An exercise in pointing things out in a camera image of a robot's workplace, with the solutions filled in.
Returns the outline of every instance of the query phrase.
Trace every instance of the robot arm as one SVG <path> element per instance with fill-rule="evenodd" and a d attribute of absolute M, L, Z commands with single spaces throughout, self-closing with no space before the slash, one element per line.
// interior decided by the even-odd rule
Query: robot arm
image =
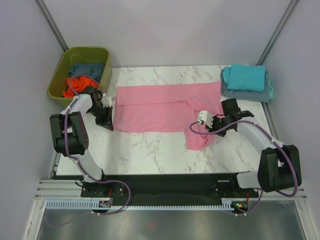
<path fill-rule="evenodd" d="M 106 97 L 105 94 L 101 94 L 101 92 L 92 86 L 87 87 L 84 92 L 79 92 L 77 101 L 76 98 L 77 96 L 73 98 L 70 105 L 61 113 L 54 114 L 50 117 L 53 147 L 57 153 L 61 153 L 65 157 L 67 156 L 64 138 L 64 122 L 67 109 L 71 108 L 68 114 L 66 130 L 68 135 L 67 146 L 69 153 L 81 161 L 84 169 L 86 169 L 92 177 L 101 180 L 104 173 L 103 170 L 98 167 L 88 150 L 89 138 L 83 116 L 86 113 L 91 113 L 95 116 L 95 123 L 97 125 L 113 131 L 112 100 L 111 97 Z M 82 172 L 82 169 L 79 168 L 79 170 L 83 174 L 86 182 L 93 182 L 92 179 L 88 178 L 85 173 Z"/>
<path fill-rule="evenodd" d="M 258 125 L 257 120 L 250 111 L 241 111 L 235 98 L 221 103 L 224 117 L 212 116 L 207 111 L 198 113 L 199 124 L 205 124 L 209 132 L 218 131 L 231 123 L 239 120 L 249 121 L 254 125 L 240 122 L 227 127 L 217 133 L 224 137 L 228 130 L 234 129 L 243 135 L 260 154 L 258 171 L 242 172 L 237 175 L 240 188 L 256 188 L 265 192 L 279 191 L 294 187 L 294 178 L 289 164 L 280 150 L 275 147 L 276 143 L 289 157 L 294 168 L 298 186 L 301 185 L 301 169 L 299 151 L 294 145 L 285 145 L 283 142 L 272 137 Z"/>

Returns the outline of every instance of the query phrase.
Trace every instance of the unfolded pink garment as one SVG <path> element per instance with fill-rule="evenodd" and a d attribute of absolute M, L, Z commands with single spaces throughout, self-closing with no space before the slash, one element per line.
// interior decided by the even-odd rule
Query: unfolded pink garment
<path fill-rule="evenodd" d="M 157 86 L 120 86 L 116 93 L 113 125 L 132 132 L 184 132 L 186 148 L 201 150 L 211 144 L 213 135 L 198 135 L 189 126 L 200 111 L 221 114 L 220 82 Z M 204 125 L 196 131 L 207 132 Z"/>

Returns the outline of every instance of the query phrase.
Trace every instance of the wall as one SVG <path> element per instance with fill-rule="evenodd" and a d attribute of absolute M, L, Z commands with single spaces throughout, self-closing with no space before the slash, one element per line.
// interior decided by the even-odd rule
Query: wall
<path fill-rule="evenodd" d="M 43 0 L 66 44 L 113 67 L 256 64 L 290 0 Z"/>
<path fill-rule="evenodd" d="M 33 0 L 0 5 L 0 239 L 19 240 L 53 155 L 46 89 L 63 52 Z"/>
<path fill-rule="evenodd" d="M 320 1 L 301 0 L 265 64 L 274 79 L 276 127 L 299 149 L 302 183 L 320 227 L 319 10 Z"/>

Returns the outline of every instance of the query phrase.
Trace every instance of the green basket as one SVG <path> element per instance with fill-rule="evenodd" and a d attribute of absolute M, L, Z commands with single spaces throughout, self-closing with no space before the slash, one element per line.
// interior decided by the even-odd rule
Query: green basket
<path fill-rule="evenodd" d="M 50 98 L 56 100 L 65 108 L 72 101 L 72 98 L 63 97 L 63 92 L 68 88 L 66 79 L 68 78 L 68 71 L 76 63 L 101 63 L 105 65 L 100 81 L 100 87 L 105 93 L 108 91 L 112 77 L 112 68 L 107 49 L 89 46 L 70 48 L 64 53 L 47 90 Z"/>

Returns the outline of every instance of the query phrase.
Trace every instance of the table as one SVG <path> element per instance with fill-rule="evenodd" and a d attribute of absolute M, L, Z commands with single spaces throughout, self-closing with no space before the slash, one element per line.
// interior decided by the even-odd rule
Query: table
<path fill-rule="evenodd" d="M 119 86 L 170 85 L 220 81 L 224 66 L 160 66 L 113 68 L 108 96 Z M 238 100 L 241 110 L 251 111 L 270 132 L 260 102 Z M 232 173 L 258 170 L 260 154 L 239 133 L 229 130 L 225 137 L 200 151 L 187 150 L 183 132 L 128 133 L 108 131 L 95 124 L 95 117 L 83 118 L 89 136 L 89 151 L 106 175 Z M 80 175 L 77 166 L 61 155 L 56 175 Z"/>

